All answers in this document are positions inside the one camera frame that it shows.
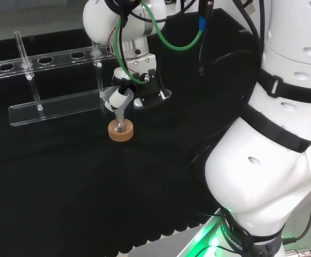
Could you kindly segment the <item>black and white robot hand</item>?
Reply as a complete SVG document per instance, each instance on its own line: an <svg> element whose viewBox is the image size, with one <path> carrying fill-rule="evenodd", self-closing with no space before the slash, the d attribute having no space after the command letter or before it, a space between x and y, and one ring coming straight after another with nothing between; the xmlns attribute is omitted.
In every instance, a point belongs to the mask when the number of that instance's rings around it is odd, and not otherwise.
<svg viewBox="0 0 311 257"><path fill-rule="evenodd" d="M108 110L115 112L127 105L129 97L135 109L154 107L171 97L172 92L161 83L154 54L132 58L126 64L131 75L127 75L122 67L115 68L112 86L102 94Z"/></svg>

